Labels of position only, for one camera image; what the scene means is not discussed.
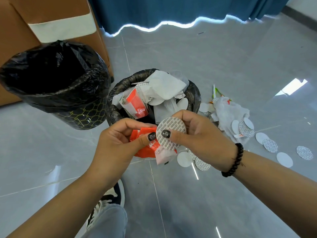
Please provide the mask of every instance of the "jeans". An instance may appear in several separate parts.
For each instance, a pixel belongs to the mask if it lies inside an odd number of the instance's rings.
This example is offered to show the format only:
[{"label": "jeans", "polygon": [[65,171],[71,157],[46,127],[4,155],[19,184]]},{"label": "jeans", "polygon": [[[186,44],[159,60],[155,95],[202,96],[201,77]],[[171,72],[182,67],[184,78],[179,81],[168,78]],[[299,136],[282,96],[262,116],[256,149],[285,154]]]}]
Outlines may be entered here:
[{"label": "jeans", "polygon": [[125,209],[110,204],[99,213],[93,226],[81,238],[124,238],[127,223]]}]

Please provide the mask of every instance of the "black trash can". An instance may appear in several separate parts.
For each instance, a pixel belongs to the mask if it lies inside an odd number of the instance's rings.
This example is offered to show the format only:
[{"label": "black trash can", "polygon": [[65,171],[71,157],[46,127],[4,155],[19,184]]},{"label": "black trash can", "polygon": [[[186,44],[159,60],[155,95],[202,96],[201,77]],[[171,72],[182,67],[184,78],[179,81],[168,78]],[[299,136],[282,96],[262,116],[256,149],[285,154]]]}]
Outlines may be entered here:
[{"label": "black trash can", "polygon": [[21,52],[0,68],[0,83],[75,129],[91,129],[106,119],[111,77],[88,45],[58,40]]},{"label": "black trash can", "polygon": [[[128,88],[134,87],[135,84],[132,83],[142,82],[146,80],[156,70],[158,69],[152,68],[139,71],[131,75],[130,77],[121,80],[110,91],[106,104],[106,116],[109,126],[113,125],[114,123],[123,118],[129,118],[128,114],[124,111],[123,108],[119,110],[115,105],[112,104],[113,97],[119,93],[122,93]],[[189,86],[187,87],[184,93],[186,95],[185,97],[188,99],[187,110],[197,113],[201,103],[199,89],[192,81],[189,81]],[[138,119],[138,121],[155,124],[153,106],[149,105],[149,109],[149,115]]]}]

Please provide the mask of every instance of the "black and white sneaker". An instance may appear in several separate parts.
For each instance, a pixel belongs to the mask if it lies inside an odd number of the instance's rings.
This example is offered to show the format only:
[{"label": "black and white sneaker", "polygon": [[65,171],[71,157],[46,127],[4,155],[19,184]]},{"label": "black and white sneaker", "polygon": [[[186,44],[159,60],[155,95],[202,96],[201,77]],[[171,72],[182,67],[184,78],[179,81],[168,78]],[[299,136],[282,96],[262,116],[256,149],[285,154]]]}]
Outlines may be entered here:
[{"label": "black and white sneaker", "polygon": [[109,204],[118,204],[124,207],[125,195],[124,188],[121,180],[114,185],[113,188],[109,189],[105,194],[101,197],[96,207],[91,212],[90,216],[87,219],[87,228],[86,231],[89,230],[97,220],[98,214]]}]

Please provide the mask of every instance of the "black beaded bracelet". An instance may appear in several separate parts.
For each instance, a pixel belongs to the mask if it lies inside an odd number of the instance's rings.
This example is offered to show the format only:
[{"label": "black beaded bracelet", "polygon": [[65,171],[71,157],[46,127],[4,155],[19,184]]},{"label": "black beaded bracelet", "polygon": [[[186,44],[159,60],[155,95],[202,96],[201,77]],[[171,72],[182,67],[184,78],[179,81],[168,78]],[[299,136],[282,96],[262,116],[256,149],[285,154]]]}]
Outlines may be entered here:
[{"label": "black beaded bracelet", "polygon": [[236,157],[235,163],[232,165],[231,169],[228,172],[221,172],[222,176],[224,177],[229,177],[232,176],[233,173],[236,171],[238,168],[238,165],[240,164],[240,161],[242,159],[243,155],[243,146],[240,143],[236,143],[236,146],[238,147],[238,155]]}]

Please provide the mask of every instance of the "black nail polish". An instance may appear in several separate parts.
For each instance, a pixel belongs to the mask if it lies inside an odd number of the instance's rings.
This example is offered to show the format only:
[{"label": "black nail polish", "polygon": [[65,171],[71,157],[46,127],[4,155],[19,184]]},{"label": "black nail polish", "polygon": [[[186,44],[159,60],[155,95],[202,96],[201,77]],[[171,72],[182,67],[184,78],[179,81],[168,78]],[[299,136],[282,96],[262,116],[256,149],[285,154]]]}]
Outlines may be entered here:
[{"label": "black nail polish", "polygon": [[156,133],[152,132],[147,137],[148,137],[149,141],[155,140],[156,139]]},{"label": "black nail polish", "polygon": [[162,135],[165,138],[169,138],[171,136],[171,132],[169,130],[165,129],[162,131]]}]

